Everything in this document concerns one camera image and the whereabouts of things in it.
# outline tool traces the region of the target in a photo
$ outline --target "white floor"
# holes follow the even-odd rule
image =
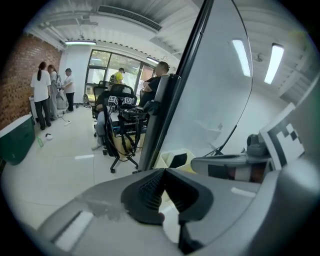
[[[44,131],[36,125],[36,136],[44,146],[40,147],[36,139],[26,158],[15,166],[7,164],[1,177],[2,190],[16,218],[35,229],[86,189],[136,170],[129,161],[118,162],[116,173],[112,174],[110,166],[114,158],[104,156],[103,148],[91,150],[96,143],[91,109],[79,107],[65,114],[64,119],[70,120],[70,124],[65,126],[65,121],[59,118]],[[45,139],[47,133],[52,134],[51,141]],[[139,158],[137,153],[133,159],[139,163]],[[178,241],[177,210],[171,202],[164,202],[160,210],[166,216],[163,225],[166,234]]]

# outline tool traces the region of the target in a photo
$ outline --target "brick wall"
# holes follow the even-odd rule
[[[11,52],[0,78],[0,130],[28,114],[30,83],[42,61],[59,70],[61,51],[32,35],[22,35]]]

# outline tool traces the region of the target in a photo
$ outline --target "gray pants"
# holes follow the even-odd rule
[[[103,144],[102,137],[106,135],[105,132],[105,113],[102,111],[98,114],[95,124],[96,137],[99,144]]]
[[[58,119],[58,106],[57,106],[57,88],[53,88],[54,85],[50,85],[50,90],[51,90],[51,97],[49,99],[49,105],[50,105],[50,112],[51,112],[51,117],[54,120]]]

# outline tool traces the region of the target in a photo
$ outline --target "long hair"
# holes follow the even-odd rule
[[[40,63],[40,65],[39,65],[39,70],[38,70],[38,75],[37,75],[37,79],[38,79],[38,81],[40,81],[41,80],[41,70],[44,70],[45,68],[46,68],[46,66],[47,66],[47,63],[45,63],[44,61],[42,61],[41,63]]]
[[[57,70],[56,70],[56,68],[55,68],[54,65],[50,64],[50,65],[48,66],[48,69],[49,69],[49,68],[50,68],[50,69],[53,69],[53,71],[58,74],[58,72],[57,72]]]

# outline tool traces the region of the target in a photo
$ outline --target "ceiling light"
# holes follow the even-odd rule
[[[158,64],[160,61],[157,61],[156,59],[154,59],[154,58],[149,58],[149,57],[147,57],[146,58],[148,61],[151,61],[151,62],[153,62],[153,63],[155,63],[155,64]]]
[[[283,46],[276,43],[272,44],[269,68],[264,79],[265,83],[271,85],[273,79],[275,78],[277,70],[279,68],[282,56],[284,55],[284,51],[285,49]]]
[[[65,41],[64,42],[68,46],[95,46],[97,43],[92,41]]]
[[[236,50],[236,53],[238,54],[243,74],[246,77],[250,77],[251,75],[250,75],[249,62],[248,62],[244,43],[242,42],[242,40],[232,40],[232,43]]]

